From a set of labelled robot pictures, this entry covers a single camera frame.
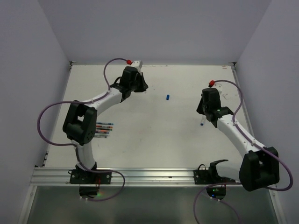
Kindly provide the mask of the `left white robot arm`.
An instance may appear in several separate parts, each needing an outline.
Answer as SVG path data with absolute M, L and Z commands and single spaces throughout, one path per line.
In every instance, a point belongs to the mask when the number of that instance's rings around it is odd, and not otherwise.
M 132 62 L 125 67 L 122 76 L 109 86 L 107 93 L 83 104 L 73 101 L 69 107 L 63 132 L 75 147 L 77 166 L 82 169 L 80 177 L 86 183 L 92 183 L 97 178 L 91 144 L 96 132 L 97 117 L 110 107 L 123 102 L 132 92 L 145 92 L 148 89 L 141 69 L 142 61 Z

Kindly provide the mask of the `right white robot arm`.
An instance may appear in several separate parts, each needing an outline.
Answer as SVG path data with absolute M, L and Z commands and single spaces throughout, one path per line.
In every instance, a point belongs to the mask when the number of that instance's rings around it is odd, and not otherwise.
M 221 106 L 220 94 L 216 88 L 205 88 L 201 94 L 197 113 L 202 114 L 221 131 L 235 146 L 242 161 L 229 162 L 227 159 L 213 161 L 208 168 L 208 178 L 213 183 L 225 179 L 239 181 L 247 191 L 268 187 L 279 182 L 278 152 L 266 148 L 255 140 L 242 126 L 236 127 L 233 112 Z

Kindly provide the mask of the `light blue capped pen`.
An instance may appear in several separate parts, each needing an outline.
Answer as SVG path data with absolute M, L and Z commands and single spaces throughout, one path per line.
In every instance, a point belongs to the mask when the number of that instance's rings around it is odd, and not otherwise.
M 108 123 L 108 122 L 96 122 L 96 125 L 103 125 L 103 126 L 113 126 L 113 123 Z

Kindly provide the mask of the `red capped pen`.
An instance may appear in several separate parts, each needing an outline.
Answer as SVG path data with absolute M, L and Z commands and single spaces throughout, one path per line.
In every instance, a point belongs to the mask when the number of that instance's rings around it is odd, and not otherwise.
M 113 126 L 103 126 L 103 125 L 97 125 L 96 126 L 97 129 L 112 129 Z

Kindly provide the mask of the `aluminium right side rail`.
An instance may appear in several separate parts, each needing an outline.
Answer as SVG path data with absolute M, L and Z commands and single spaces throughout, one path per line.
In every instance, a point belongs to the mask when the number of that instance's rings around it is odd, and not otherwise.
M 229 66 L 230 66 L 230 68 L 232 70 L 232 73 L 233 73 L 235 83 L 237 84 L 237 86 L 241 90 L 241 86 L 240 86 L 240 82 L 239 82 L 239 79 L 238 79 L 238 76 L 237 76 L 236 66 L 235 65 L 236 65 L 236 62 L 229 63 Z M 248 127 L 248 132 L 253 137 L 254 142 L 257 143 L 257 139 L 255 138 L 254 131 L 253 131 L 253 128 L 252 128 L 252 124 L 251 124 L 251 121 L 250 121 L 250 118 L 249 118 L 249 113 L 248 113 L 248 109 L 247 109 L 247 106 L 246 106 L 246 103 L 245 103 L 245 98 L 244 98 L 243 91 L 241 91 L 240 97 L 242 98 L 242 111 L 243 111 L 244 116 L 245 116 L 246 124 L 247 124 L 247 127 Z

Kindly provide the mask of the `aluminium rail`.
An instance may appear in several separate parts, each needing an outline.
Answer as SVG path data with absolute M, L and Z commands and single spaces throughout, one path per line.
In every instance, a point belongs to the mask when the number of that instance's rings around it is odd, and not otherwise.
M 193 187 L 208 185 L 208 181 L 199 179 L 196 168 L 116 168 L 119 173 L 110 173 L 105 176 L 108 184 L 105 187 L 120 187 L 125 181 L 126 187 Z M 35 168 L 32 174 L 31 186 L 86 186 L 74 182 L 75 175 L 71 168 Z
M 236 65 L 236 62 L 229 63 L 229 66 L 230 66 L 230 68 L 232 70 L 232 73 L 233 73 L 235 83 L 237 84 L 237 86 L 241 90 L 241 86 L 240 86 L 240 82 L 239 82 L 239 79 L 238 79 L 238 76 L 237 76 L 236 66 L 235 65 Z M 248 113 L 248 109 L 247 109 L 247 106 L 246 106 L 246 103 L 245 103 L 245 98 L 244 98 L 243 91 L 241 91 L 240 97 L 242 98 L 242 111 L 243 111 L 244 116 L 245 116 L 246 124 L 247 124 L 247 127 L 248 127 L 248 132 L 253 137 L 254 142 L 257 143 L 257 139 L 255 138 L 254 131 L 253 131 L 253 128 L 252 128 L 252 124 L 251 124 L 251 121 L 250 121 L 250 118 L 249 118 L 249 113 Z

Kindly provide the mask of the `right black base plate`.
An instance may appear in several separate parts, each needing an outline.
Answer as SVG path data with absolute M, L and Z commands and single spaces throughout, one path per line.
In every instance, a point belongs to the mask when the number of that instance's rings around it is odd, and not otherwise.
M 193 170 L 193 178 L 195 185 L 209 185 L 216 183 L 228 183 L 228 182 L 236 182 L 230 178 L 222 178 L 222 177 L 212 177 L 208 170 L 205 169 L 195 169 Z

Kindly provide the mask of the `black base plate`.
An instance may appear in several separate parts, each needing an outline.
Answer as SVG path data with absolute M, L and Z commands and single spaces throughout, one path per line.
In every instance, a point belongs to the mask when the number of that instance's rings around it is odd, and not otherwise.
M 112 173 L 98 174 L 77 168 L 69 170 L 68 174 L 70 174 L 70 184 L 110 184 Z
M 209 185 L 216 183 L 228 183 L 228 182 L 236 182 L 230 178 L 222 178 L 222 177 L 212 177 L 208 170 L 205 169 L 195 169 L 193 170 L 193 178 L 195 185 Z

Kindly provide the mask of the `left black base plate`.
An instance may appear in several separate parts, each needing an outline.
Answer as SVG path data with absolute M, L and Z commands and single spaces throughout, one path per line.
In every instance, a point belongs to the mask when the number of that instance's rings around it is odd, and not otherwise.
M 68 174 L 70 174 L 70 184 L 110 184 L 112 173 L 98 174 L 77 168 L 69 170 Z

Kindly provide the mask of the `aluminium front rail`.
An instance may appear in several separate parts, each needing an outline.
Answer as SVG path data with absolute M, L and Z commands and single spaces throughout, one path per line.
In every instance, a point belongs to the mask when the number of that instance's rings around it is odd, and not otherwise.
M 119 173 L 110 173 L 105 176 L 108 184 L 105 187 L 120 187 L 125 181 L 126 187 L 193 187 L 208 185 L 208 181 L 199 179 L 196 168 L 116 168 Z M 32 174 L 31 186 L 86 186 L 74 182 L 75 175 L 71 168 L 35 168 Z

